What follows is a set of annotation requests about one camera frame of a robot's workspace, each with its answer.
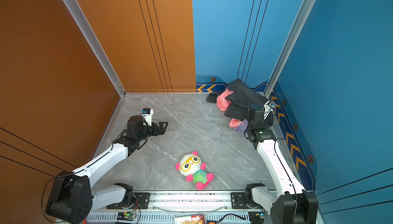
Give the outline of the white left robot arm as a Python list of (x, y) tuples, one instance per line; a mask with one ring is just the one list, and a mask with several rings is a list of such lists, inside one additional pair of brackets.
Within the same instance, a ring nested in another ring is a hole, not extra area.
[(115, 183), (98, 191), (92, 188), (115, 165), (140, 150), (151, 136), (164, 135), (168, 122), (155, 123), (150, 114), (134, 115), (126, 127), (103, 153), (72, 172), (63, 171), (51, 181), (53, 186), (46, 204), (41, 205), (44, 218), (79, 224), (90, 212), (115, 205), (120, 208), (136, 204), (133, 187)]

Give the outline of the lilac purple t-shirt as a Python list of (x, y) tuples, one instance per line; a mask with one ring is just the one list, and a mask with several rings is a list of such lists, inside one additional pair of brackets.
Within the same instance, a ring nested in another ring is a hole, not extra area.
[(235, 130), (244, 132), (246, 131), (247, 127), (248, 127), (248, 121), (244, 119), (239, 123), (239, 125), (235, 128)]

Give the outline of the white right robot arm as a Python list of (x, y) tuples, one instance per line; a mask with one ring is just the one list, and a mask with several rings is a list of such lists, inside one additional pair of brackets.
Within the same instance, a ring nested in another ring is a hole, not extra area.
[(264, 160), (275, 186), (275, 192), (262, 184), (249, 184), (245, 189), (248, 205), (263, 207), (274, 224), (315, 224), (318, 199), (295, 177), (279, 148), (278, 137), (267, 126), (273, 103), (252, 104), (248, 108), (245, 137)]

